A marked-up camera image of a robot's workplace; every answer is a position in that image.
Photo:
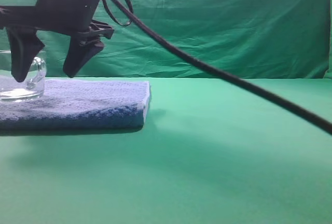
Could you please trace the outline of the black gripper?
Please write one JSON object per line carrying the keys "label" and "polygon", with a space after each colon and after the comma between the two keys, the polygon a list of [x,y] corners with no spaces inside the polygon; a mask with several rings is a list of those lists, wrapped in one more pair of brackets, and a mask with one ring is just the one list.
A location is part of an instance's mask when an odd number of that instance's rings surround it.
{"label": "black gripper", "polygon": [[26,79],[34,58],[45,46],[37,30],[71,36],[63,71],[74,78],[104,49],[100,36],[110,39],[114,32],[108,24],[93,19],[99,1],[37,0],[34,6],[1,6],[1,27],[6,27],[15,81]]}

